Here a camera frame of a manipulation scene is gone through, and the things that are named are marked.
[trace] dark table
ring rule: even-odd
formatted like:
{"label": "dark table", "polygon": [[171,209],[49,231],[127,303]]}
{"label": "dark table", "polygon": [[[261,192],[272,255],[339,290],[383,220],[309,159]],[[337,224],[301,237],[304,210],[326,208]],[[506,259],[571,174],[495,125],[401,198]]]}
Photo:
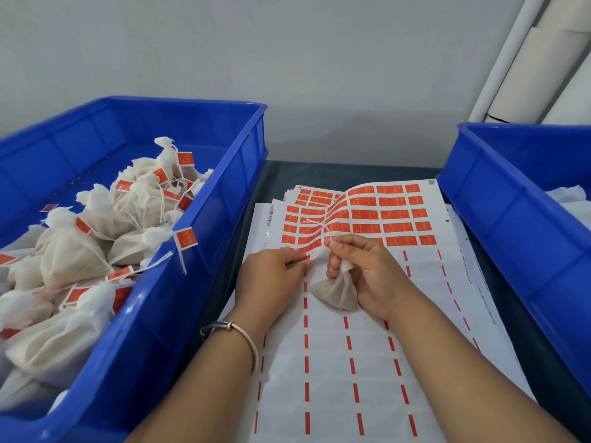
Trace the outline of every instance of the dark table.
{"label": "dark table", "polygon": [[[439,171],[435,168],[268,161],[240,219],[210,296],[181,357],[177,376],[183,372],[201,345],[199,329],[218,319],[234,290],[255,203],[271,202],[273,198],[283,199],[285,191],[292,189],[296,184],[345,191],[351,186],[369,182],[434,178]],[[578,439],[591,442],[591,400],[486,254],[478,239],[468,228],[466,229],[484,278],[537,401]]]}

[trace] barcode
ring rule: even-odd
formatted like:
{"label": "barcode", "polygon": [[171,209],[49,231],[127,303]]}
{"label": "barcode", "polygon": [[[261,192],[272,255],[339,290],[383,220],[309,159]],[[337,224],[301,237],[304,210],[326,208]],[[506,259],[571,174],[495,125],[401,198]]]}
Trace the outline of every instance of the barcode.
{"label": "barcode", "polygon": [[269,210],[269,218],[267,219],[267,227],[271,226],[271,219],[273,219],[273,211],[275,210],[275,205],[271,205],[271,209]]}

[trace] stack of paper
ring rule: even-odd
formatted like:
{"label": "stack of paper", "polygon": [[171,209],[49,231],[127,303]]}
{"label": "stack of paper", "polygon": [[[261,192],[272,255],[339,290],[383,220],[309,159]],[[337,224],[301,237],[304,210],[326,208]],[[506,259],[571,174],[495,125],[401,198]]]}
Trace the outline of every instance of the stack of paper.
{"label": "stack of paper", "polygon": [[[237,441],[445,441],[387,322],[307,292],[326,276],[323,239],[344,233],[386,246],[463,335],[533,397],[462,222],[435,180],[345,193],[296,186],[284,201],[256,205],[245,257],[289,245],[306,251],[314,269],[265,337]],[[222,316],[232,305],[233,299]]]}

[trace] plastic crate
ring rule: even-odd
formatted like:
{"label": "plastic crate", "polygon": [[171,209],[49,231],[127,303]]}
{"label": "plastic crate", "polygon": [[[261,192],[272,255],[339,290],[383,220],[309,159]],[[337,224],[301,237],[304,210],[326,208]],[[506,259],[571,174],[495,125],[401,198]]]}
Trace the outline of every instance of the plastic crate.
{"label": "plastic crate", "polygon": [[591,193],[591,127],[466,123],[438,176],[591,395],[591,230],[544,191]]}
{"label": "plastic crate", "polygon": [[155,137],[192,151],[214,168],[175,229],[192,227],[199,245],[173,240],[155,258],[98,342],[63,402],[0,414],[0,442],[121,442],[169,388],[177,361],[255,186],[268,151],[263,104],[109,97],[77,107],[0,141],[0,247],[46,216],[47,204],[74,206],[78,191],[107,186],[133,158],[156,157]]}

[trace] gray wall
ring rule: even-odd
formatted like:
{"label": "gray wall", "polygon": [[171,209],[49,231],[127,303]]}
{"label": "gray wall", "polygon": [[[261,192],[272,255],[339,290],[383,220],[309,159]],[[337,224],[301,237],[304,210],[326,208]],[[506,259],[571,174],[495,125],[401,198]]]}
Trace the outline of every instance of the gray wall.
{"label": "gray wall", "polygon": [[270,158],[440,166],[523,0],[1,0],[0,134],[110,94],[269,104]]}

